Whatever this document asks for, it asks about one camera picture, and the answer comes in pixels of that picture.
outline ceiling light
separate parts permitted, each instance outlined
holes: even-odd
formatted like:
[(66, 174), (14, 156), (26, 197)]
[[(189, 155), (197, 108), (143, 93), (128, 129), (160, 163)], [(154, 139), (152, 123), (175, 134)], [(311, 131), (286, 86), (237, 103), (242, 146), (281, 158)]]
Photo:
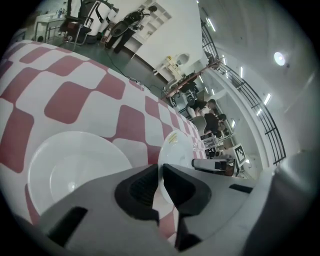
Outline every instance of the ceiling light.
[(260, 108), (260, 109), (258, 110), (258, 112), (256, 113), (256, 115), (259, 116), (261, 112), (262, 112), (262, 109)]
[(274, 60), (279, 66), (283, 66), (286, 63), (285, 57), (278, 51), (274, 54)]
[(264, 100), (264, 105), (267, 105), (268, 101), (270, 100), (271, 94), (268, 93), (268, 95), (266, 96), (265, 100)]
[(211, 20), (208, 18), (207, 21), (209, 22), (210, 26), (212, 27), (213, 31), (216, 32), (214, 25), (212, 24)]

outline shelf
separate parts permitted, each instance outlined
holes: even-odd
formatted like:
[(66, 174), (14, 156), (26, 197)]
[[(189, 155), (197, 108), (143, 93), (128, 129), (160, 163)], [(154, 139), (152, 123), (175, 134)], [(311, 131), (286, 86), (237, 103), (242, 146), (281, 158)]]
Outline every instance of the shelf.
[(166, 10), (159, 5), (158, 3), (154, 3), (154, 5), (158, 8), (157, 12), (164, 13)]
[(146, 0), (146, 1), (144, 2), (144, 5), (149, 6), (149, 5), (151, 5), (153, 2), (154, 2), (153, 0)]
[(155, 32), (159, 28), (159, 27), (155, 26), (154, 24), (152, 24), (151, 22), (148, 22), (147, 26), (152, 27), (152, 32)]
[(152, 12), (152, 13), (150, 14), (150, 16), (151, 16), (152, 18), (154, 18), (154, 19), (157, 19), (157, 18), (158, 18), (158, 16), (157, 16), (154, 12)]
[(163, 13), (163, 15), (168, 19), (170, 20), (172, 18), (172, 16), (166, 11)]
[(156, 21), (160, 23), (160, 26), (165, 24), (165, 21), (163, 21), (161, 18), (158, 18)]

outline black chair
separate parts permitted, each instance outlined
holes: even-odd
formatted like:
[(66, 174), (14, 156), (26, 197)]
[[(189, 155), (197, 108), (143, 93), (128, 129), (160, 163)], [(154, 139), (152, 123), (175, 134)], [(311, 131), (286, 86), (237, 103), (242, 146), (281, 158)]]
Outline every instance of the black chair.
[[(73, 52), (76, 49), (76, 46), (82, 46), (86, 39), (88, 33), (91, 31), (91, 24), (94, 19), (87, 16), (73, 17), (65, 16), (65, 21), (60, 27), (61, 32), (64, 34), (64, 43), (73, 43)], [(83, 38), (82, 42), (78, 42), (78, 38)]]

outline red and white checkered tablecloth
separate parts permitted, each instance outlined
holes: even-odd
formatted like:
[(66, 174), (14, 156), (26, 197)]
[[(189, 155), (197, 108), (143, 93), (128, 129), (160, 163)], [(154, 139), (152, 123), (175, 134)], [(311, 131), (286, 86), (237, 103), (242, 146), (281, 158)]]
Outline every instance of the red and white checkered tablecloth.
[[(32, 223), (38, 214), (28, 193), (28, 166), (47, 138), (65, 131), (92, 133), (112, 142), (139, 167), (158, 162), (164, 139), (174, 130), (204, 148), (196, 127), (173, 108), (85, 56), (24, 40), (1, 60), (0, 185), (12, 210)], [(199, 151), (194, 157), (206, 155)], [(174, 232), (167, 226), (177, 219), (177, 210), (158, 192), (154, 208), (169, 238)]]

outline floor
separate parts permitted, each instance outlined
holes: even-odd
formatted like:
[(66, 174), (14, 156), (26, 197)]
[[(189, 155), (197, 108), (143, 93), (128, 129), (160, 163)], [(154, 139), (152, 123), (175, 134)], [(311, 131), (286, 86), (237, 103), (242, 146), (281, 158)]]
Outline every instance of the floor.
[[(61, 44), (60, 39), (52, 42), (52, 44), (71, 51), (74, 47), (72, 43)], [(127, 49), (116, 54), (111, 49), (106, 49), (104, 44), (97, 42), (96, 44), (77, 46), (75, 52), (99, 62), (126, 77), (131, 77), (141, 82), (160, 99), (164, 96), (162, 88), (167, 85), (164, 79), (160, 76), (154, 76), (151, 67), (138, 57), (132, 58), (133, 53)]]

